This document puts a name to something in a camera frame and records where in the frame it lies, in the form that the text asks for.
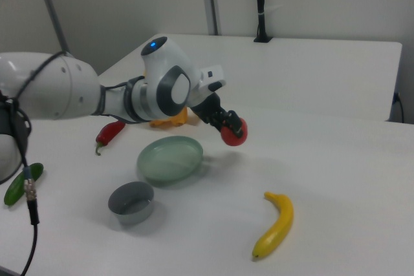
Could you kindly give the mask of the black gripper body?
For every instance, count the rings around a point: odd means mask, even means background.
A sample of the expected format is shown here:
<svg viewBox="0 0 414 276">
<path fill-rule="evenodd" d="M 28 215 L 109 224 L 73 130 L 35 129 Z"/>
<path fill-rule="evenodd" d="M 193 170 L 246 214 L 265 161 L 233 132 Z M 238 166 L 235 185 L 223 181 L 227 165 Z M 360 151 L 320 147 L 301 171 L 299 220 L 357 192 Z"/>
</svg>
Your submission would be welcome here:
<svg viewBox="0 0 414 276">
<path fill-rule="evenodd" d="M 209 95 L 203 102 L 193 107 L 193 112 L 206 124 L 212 126 L 212 119 L 224 119 L 226 111 L 221 107 L 217 94 Z"/>
</svg>

